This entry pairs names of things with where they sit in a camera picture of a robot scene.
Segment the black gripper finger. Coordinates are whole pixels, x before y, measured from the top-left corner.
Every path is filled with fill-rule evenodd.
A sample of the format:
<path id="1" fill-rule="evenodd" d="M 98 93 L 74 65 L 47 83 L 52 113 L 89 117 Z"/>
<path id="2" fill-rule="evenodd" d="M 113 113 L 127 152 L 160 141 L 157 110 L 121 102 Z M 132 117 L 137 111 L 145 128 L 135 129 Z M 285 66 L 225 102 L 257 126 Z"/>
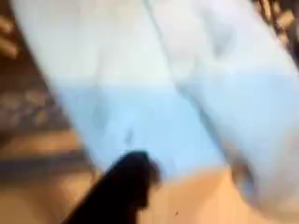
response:
<path id="1" fill-rule="evenodd" d="M 92 186 L 62 224 L 136 224 L 139 210 L 149 206 L 150 188 L 160 171 L 145 151 L 119 158 Z"/>

